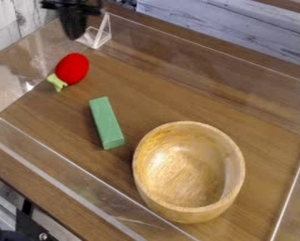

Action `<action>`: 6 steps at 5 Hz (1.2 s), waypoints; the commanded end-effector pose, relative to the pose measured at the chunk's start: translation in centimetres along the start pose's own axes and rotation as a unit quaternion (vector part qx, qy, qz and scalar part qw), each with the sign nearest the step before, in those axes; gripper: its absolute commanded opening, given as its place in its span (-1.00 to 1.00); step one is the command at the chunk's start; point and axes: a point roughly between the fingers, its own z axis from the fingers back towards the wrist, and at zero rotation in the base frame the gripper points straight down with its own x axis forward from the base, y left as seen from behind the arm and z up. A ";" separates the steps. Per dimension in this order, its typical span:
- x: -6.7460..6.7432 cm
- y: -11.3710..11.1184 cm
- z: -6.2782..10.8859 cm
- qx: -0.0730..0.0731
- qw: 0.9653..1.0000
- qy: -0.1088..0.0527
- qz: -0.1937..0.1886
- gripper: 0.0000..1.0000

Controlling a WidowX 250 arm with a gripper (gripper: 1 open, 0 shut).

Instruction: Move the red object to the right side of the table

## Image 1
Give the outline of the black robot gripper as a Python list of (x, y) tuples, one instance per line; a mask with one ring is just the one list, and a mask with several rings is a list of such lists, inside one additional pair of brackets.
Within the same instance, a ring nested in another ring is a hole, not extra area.
[(103, 10), (101, 0), (40, 0), (40, 6), (59, 10), (63, 30), (71, 40), (79, 39), (85, 32), (87, 15), (100, 15)]

